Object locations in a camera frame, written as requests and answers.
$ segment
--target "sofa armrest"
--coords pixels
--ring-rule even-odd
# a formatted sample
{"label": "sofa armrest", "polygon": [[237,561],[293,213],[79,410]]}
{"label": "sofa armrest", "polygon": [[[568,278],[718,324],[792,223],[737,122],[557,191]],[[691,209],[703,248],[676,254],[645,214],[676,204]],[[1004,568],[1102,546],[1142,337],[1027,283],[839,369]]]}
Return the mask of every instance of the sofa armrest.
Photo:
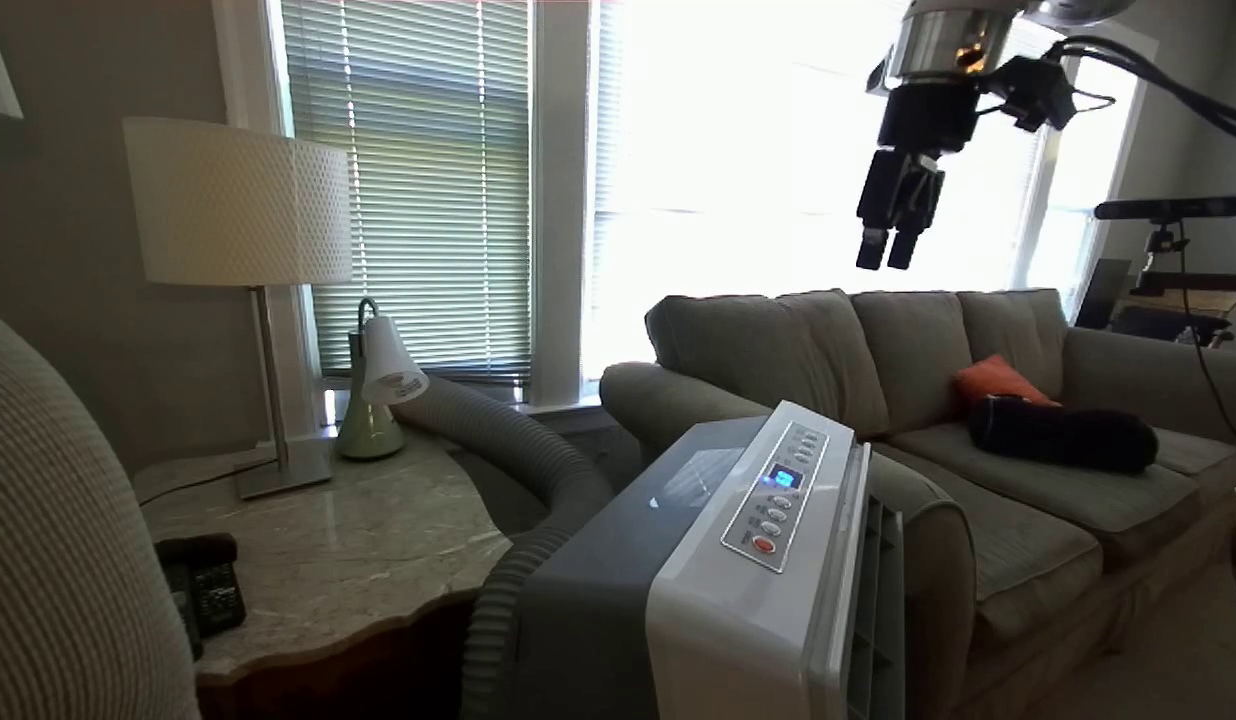
{"label": "sofa armrest", "polygon": [[600,378],[600,400],[649,454],[658,454],[691,423],[771,410],[768,403],[658,363],[612,363]]}
{"label": "sofa armrest", "polygon": [[975,551],[965,508],[914,469],[873,451],[867,491],[904,515],[906,714],[949,720],[975,628]]}
{"label": "sofa armrest", "polygon": [[1062,403],[1119,406],[1158,428],[1236,444],[1224,423],[1224,414],[1236,423],[1236,353],[1071,328],[1062,340]]}

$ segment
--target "lamp base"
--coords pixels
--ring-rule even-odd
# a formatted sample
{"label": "lamp base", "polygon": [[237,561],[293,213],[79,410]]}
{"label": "lamp base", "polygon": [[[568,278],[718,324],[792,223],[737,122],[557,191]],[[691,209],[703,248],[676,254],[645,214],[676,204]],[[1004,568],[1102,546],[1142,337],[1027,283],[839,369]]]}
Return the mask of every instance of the lamp base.
{"label": "lamp base", "polygon": [[255,462],[231,478],[241,498],[279,496],[330,478],[327,441],[279,441],[279,444],[288,447],[274,451],[273,462]]}

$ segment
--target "beige chair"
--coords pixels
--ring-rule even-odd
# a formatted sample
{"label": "beige chair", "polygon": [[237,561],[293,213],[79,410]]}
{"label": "beige chair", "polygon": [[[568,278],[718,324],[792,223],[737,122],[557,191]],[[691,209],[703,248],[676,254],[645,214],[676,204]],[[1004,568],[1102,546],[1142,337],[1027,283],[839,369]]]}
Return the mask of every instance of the beige chair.
{"label": "beige chair", "polygon": [[133,484],[87,406],[0,321],[0,720],[201,714]]}

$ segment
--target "control panel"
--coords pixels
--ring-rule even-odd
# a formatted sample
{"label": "control panel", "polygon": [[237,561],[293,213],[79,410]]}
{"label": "control panel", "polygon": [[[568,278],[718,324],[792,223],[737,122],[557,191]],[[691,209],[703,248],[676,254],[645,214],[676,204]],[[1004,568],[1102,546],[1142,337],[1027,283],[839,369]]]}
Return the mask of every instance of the control panel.
{"label": "control panel", "polygon": [[724,528],[724,544],[759,568],[780,570],[805,515],[809,478],[816,476],[823,451],[826,435],[820,428],[789,423]]}

